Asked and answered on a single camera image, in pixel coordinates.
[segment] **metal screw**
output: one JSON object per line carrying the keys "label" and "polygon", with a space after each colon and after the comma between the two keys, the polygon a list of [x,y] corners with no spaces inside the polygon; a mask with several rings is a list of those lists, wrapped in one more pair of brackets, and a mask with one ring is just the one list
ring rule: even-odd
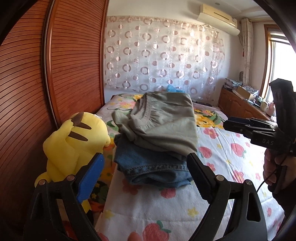
{"label": "metal screw", "polygon": [[223,181],[224,180],[224,177],[222,176],[222,175],[217,175],[216,176],[216,179],[218,180],[218,181]]}
{"label": "metal screw", "polygon": [[41,179],[41,180],[38,182],[38,184],[42,186],[42,185],[44,185],[44,184],[45,184],[45,182],[46,182],[46,180],[44,180],[44,179]]}
{"label": "metal screw", "polygon": [[74,179],[75,179],[75,176],[74,175],[67,176],[67,180],[68,181],[73,181]]}
{"label": "metal screw", "polygon": [[248,180],[248,179],[246,180],[246,184],[249,185],[249,186],[253,185],[252,181]]}

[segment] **ceiling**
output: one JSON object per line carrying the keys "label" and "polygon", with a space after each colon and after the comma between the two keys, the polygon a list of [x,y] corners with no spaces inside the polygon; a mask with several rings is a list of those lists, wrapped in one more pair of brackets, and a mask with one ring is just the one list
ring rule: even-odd
{"label": "ceiling", "polygon": [[253,0],[200,0],[196,2],[210,5],[229,14],[237,20],[241,20],[242,18],[248,18],[251,20],[269,18],[269,15]]}

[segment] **cable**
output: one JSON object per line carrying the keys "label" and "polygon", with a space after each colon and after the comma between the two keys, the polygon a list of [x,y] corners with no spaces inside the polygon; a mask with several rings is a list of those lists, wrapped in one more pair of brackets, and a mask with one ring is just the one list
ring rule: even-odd
{"label": "cable", "polygon": [[242,41],[240,40],[240,35],[238,35],[238,37],[239,37],[239,42],[240,42],[241,46],[243,46]]}
{"label": "cable", "polygon": [[260,184],[260,186],[257,189],[257,193],[259,191],[259,189],[262,187],[262,185],[265,183],[266,180],[268,180],[273,174],[275,174],[275,172],[280,168],[280,166],[284,163],[284,161],[286,160],[288,154],[283,158],[282,162],[278,165],[278,167],[266,178],[264,179],[264,181]]}

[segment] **window frame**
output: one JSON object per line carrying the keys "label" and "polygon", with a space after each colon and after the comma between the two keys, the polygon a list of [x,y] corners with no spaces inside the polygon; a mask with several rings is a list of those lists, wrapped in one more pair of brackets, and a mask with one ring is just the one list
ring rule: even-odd
{"label": "window frame", "polygon": [[268,84],[272,79],[273,70],[274,70],[274,50],[275,50],[275,42],[270,41],[270,32],[269,29],[279,29],[279,26],[276,24],[264,24],[264,32],[265,32],[265,66],[263,72],[263,79],[261,83],[261,88],[259,95],[266,98],[269,95]]}

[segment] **blue gripper pad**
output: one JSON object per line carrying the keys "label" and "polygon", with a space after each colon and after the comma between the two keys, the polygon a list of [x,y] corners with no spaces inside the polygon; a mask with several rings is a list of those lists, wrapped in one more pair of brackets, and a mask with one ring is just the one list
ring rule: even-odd
{"label": "blue gripper pad", "polygon": [[82,203],[88,199],[104,168],[104,156],[99,154],[79,183],[77,200]]}

